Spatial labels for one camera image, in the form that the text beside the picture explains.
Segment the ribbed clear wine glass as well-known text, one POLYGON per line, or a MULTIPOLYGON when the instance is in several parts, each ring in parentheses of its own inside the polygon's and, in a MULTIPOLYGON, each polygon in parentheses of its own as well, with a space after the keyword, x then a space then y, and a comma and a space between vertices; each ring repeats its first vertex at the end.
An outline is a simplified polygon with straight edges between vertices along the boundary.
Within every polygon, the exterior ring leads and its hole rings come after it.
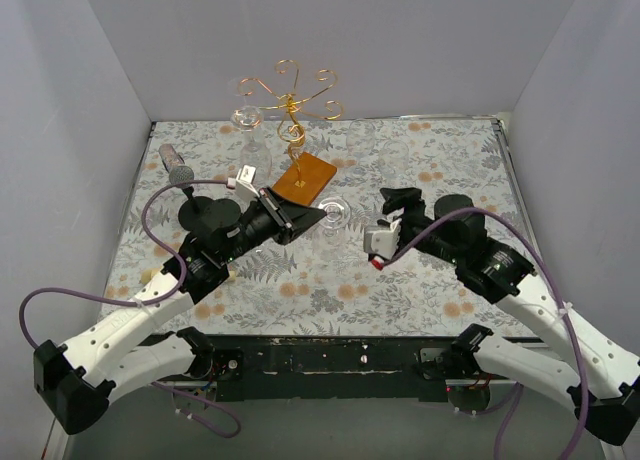
POLYGON ((243 131, 244 145, 240 151, 240 164, 256 169, 254 184, 268 185, 272 173, 272 155, 266 145, 261 125, 243 131))

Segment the round clear wine glass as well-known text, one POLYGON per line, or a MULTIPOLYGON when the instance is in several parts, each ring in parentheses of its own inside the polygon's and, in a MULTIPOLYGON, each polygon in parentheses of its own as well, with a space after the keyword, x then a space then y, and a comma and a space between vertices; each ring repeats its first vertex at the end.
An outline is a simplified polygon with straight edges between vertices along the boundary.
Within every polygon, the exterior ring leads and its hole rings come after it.
POLYGON ((228 91, 243 102, 232 112, 231 122, 243 131, 251 131, 260 126, 264 120, 262 110, 249 103, 254 96, 251 81, 242 77, 233 78, 228 82, 228 91))

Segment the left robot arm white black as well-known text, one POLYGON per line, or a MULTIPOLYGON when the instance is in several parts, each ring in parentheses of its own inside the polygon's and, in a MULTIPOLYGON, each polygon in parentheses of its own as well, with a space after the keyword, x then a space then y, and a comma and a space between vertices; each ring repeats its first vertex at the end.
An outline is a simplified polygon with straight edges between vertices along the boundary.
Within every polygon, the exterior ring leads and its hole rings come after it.
POLYGON ((324 210, 284 199, 269 188, 247 208, 228 198, 199 198, 188 234, 160 271, 131 299, 84 332, 33 352, 34 387, 63 430, 93 426, 122 396, 172 375, 207 378, 214 346, 194 327, 142 343, 193 308, 229 277, 229 264, 272 240, 287 245, 325 218, 324 210))

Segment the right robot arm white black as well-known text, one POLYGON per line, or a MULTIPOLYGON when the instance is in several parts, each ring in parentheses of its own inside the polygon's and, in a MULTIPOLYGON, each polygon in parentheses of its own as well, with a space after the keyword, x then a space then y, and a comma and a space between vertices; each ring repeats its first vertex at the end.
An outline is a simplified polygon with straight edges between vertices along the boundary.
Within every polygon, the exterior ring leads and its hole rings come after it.
POLYGON ((523 256, 492 238, 491 212, 466 195, 446 195, 425 213, 417 188, 383 188, 381 219, 365 230, 363 249, 379 270, 411 250, 454 267, 469 291, 512 316, 552 351, 516 345, 473 324, 430 364, 450 377, 491 373, 511 379, 570 410, 579 432, 613 446, 625 443, 639 419, 639 357, 601 333, 563 300, 535 250, 523 256))

